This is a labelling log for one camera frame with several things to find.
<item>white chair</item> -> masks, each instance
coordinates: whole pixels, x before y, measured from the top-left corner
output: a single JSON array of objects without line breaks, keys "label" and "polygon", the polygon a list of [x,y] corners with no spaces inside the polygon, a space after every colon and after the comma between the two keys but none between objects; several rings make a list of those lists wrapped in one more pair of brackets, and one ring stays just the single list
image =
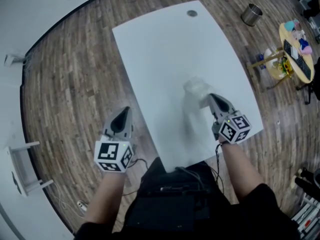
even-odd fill
[{"label": "white chair", "polygon": [[22,174],[20,173],[19,165],[16,162],[15,152],[27,150],[30,147],[36,146],[39,144],[40,142],[36,141],[36,142],[26,143],[22,146],[18,146],[14,148],[7,146],[6,148],[3,149],[3,151],[0,154],[1,164],[3,166],[8,167],[11,171],[12,184],[15,184],[17,188],[17,193],[20,193],[24,197],[27,197],[31,191],[34,191],[36,189],[43,189],[54,182],[52,179],[45,183],[43,183],[42,180],[37,180],[36,182],[25,185],[22,179],[22,176],[21,176]]}]

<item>parquet floor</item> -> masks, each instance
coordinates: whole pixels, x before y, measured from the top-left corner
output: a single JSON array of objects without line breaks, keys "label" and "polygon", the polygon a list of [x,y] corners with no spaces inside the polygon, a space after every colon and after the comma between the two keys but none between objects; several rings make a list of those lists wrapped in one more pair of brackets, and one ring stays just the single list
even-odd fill
[{"label": "parquet floor", "polygon": [[[23,86],[23,117],[26,137],[40,141],[32,156],[40,176],[53,179],[62,199],[78,211],[76,202],[89,202],[102,178],[94,165],[95,141],[110,113],[131,106],[136,154],[149,164],[157,152],[131,88],[112,28],[128,20],[193,0],[95,0],[55,27],[31,52]],[[279,24],[297,18],[317,60],[320,48],[311,28],[299,15],[297,0],[200,0],[212,14],[233,46],[242,65],[254,62],[266,48],[279,47]],[[257,4],[263,18],[255,27],[240,19],[248,3]],[[290,189],[290,180],[301,165],[319,167],[319,103],[313,96],[304,105],[307,90],[297,92],[300,81],[293,77],[281,86],[267,70],[246,71],[262,116],[264,131],[242,144],[254,166],[274,190],[280,208],[289,216],[297,210],[301,191]],[[215,158],[208,161],[215,165]],[[146,171],[139,163],[127,171],[124,193],[139,187]],[[230,202],[237,199],[224,160],[220,159],[224,192]],[[48,192],[55,206],[77,230],[82,219],[69,209],[61,210],[55,186]],[[114,230],[121,222],[135,194],[122,198]]]}]

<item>white wall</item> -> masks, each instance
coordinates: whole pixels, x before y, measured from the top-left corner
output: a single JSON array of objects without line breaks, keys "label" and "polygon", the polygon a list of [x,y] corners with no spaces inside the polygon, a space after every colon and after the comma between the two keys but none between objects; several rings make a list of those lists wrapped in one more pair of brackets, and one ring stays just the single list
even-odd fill
[{"label": "white wall", "polygon": [[0,214],[0,240],[19,240]]},{"label": "white wall", "polygon": [[[5,67],[5,55],[8,52],[24,55],[56,22],[86,1],[0,0],[0,149],[25,143],[20,113],[22,65]],[[36,180],[28,154],[21,152],[19,158],[24,163],[27,181]],[[0,204],[25,240],[72,239],[43,191],[23,198],[12,188],[12,182],[2,179],[1,172],[5,170],[1,166]]]}]

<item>table leg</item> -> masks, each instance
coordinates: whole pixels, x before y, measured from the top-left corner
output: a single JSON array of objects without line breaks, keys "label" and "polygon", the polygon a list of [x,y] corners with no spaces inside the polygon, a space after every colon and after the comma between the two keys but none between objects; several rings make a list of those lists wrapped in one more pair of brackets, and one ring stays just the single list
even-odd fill
[{"label": "table leg", "polygon": [[297,91],[300,91],[300,90],[302,90],[303,88],[307,87],[308,85],[309,85],[309,83],[305,83],[305,84],[302,85],[301,87],[296,86],[295,89],[296,89]]},{"label": "table leg", "polygon": [[256,67],[256,66],[259,66],[259,65],[264,64],[264,63],[266,63],[266,62],[272,61],[273,59],[280,58],[280,57],[282,57],[284,54],[285,54],[284,52],[280,52],[280,53],[278,53],[278,54],[276,54],[276,55],[274,55],[274,56],[268,57],[268,58],[266,58],[266,59],[264,59],[264,60],[261,60],[261,61],[259,61],[259,62],[257,62],[257,63],[254,63],[254,64],[252,64],[252,65],[250,65],[250,66],[247,66],[246,68],[247,68],[248,70],[251,70],[251,69],[253,69],[253,68]]},{"label": "table leg", "polygon": [[32,183],[32,184],[30,184],[30,185],[28,185],[28,186],[25,186],[25,190],[26,190],[27,192],[30,192],[30,191],[38,188],[38,187],[39,187],[39,184],[41,184],[41,183],[42,183],[42,179],[37,180],[36,182],[34,182],[34,183]]},{"label": "table leg", "polygon": [[27,192],[31,192],[37,189],[44,189],[45,187],[49,186],[50,184],[54,183],[54,181],[52,179],[50,179],[49,181],[43,183],[42,185],[34,185],[32,187],[30,187]]},{"label": "table leg", "polygon": [[32,146],[37,146],[39,144],[40,144],[39,141],[30,142],[30,143],[23,144],[21,146],[13,147],[11,148],[11,151],[15,152],[20,150],[26,150],[26,149],[30,149]]},{"label": "table leg", "polygon": [[289,74],[287,74],[284,78],[282,78],[279,82],[277,82],[274,86],[271,87],[267,87],[268,90],[275,88],[276,86],[280,85],[281,83],[284,82],[284,80],[286,80],[287,78],[291,77],[294,74],[294,71],[292,70],[291,72],[289,72]]}]

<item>wire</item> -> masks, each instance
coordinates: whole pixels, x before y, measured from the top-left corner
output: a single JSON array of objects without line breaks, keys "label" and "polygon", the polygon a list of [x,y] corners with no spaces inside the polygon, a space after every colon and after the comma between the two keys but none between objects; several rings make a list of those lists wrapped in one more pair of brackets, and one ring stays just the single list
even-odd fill
[{"label": "wire", "polygon": [[215,178],[216,178],[215,182],[216,182],[216,184],[217,184],[218,186],[219,186],[219,184],[218,184],[218,179],[220,179],[221,184],[222,184],[222,194],[225,194],[224,181],[222,180],[221,176],[220,176],[220,175],[218,175],[218,173],[216,172],[216,170],[215,170],[215,169],[213,169],[211,166],[209,166],[209,167],[210,167],[210,169],[211,169],[211,171],[212,171],[213,175],[214,175],[214,176],[215,176]]},{"label": "wire", "polygon": [[136,193],[136,192],[138,192],[138,190],[136,190],[136,191],[133,191],[133,192],[131,192],[131,193],[128,193],[128,194],[123,194],[122,196],[124,197],[124,196],[129,196],[129,195],[131,195],[131,194],[133,194],[133,193]]},{"label": "wire", "polygon": [[[58,195],[59,195],[59,197],[57,197],[57,196],[54,195],[53,193],[51,193],[51,195],[52,195],[54,198],[58,199],[58,205],[59,205],[60,209],[61,209],[61,210],[67,210],[67,207],[69,207],[70,210],[73,211],[75,215],[77,215],[77,216],[78,216],[79,218],[81,218],[81,219],[84,219],[85,217],[80,216],[80,215],[70,206],[70,204],[68,204],[68,203],[65,202],[65,201],[62,201],[60,188],[58,187],[58,185],[57,185],[55,182],[53,182],[53,185],[55,185],[56,189],[58,190]],[[68,217],[67,217],[67,216],[64,216],[64,218],[66,219],[66,221],[69,223],[69,226],[71,227],[71,222],[70,222],[70,220],[68,219]]]},{"label": "wire", "polygon": [[221,184],[222,184],[222,193],[225,194],[225,186],[224,186],[224,182],[220,176],[220,166],[219,166],[219,152],[218,152],[218,149],[219,147],[222,147],[223,144],[226,144],[228,143],[228,141],[223,141],[221,143],[219,143],[216,148],[215,148],[215,157],[216,157],[216,168],[217,168],[217,171],[215,171],[212,167],[209,167],[211,168],[212,172],[215,172],[216,173],[216,184],[218,185],[218,178],[220,178],[220,181],[221,181]]},{"label": "wire", "polygon": [[143,161],[144,164],[145,164],[146,169],[147,170],[149,169],[147,161],[142,159],[142,158],[137,158],[136,160],[132,161],[131,164],[128,166],[128,168],[133,167],[138,161]]},{"label": "wire", "polygon": [[55,182],[53,183],[53,185],[55,185],[56,189],[58,190],[58,195],[59,195],[59,197],[57,197],[57,196],[54,195],[53,193],[52,193],[51,195],[52,195],[53,197],[55,197],[56,199],[59,200],[59,202],[58,202],[59,207],[60,207],[62,210],[66,210],[67,207],[69,207],[70,210],[73,211],[79,218],[84,219],[85,217],[80,216],[80,215],[70,206],[70,204],[68,204],[68,203],[65,202],[65,201],[62,201],[62,199],[61,199],[61,191],[60,191],[58,185],[57,185]]},{"label": "wire", "polygon": [[290,9],[291,9],[291,12],[293,12],[293,15],[297,18],[297,15],[296,15],[296,11],[294,10],[293,7],[289,6]]},{"label": "wire", "polygon": [[191,176],[195,177],[199,181],[199,183],[201,185],[201,188],[203,190],[205,189],[205,186],[204,186],[203,182],[201,181],[201,178],[200,178],[198,173],[196,173],[195,171],[188,170],[188,169],[186,169],[184,167],[176,167],[175,169],[176,170],[181,170],[181,171],[183,171],[183,172],[185,172],[187,174],[190,174]]}]

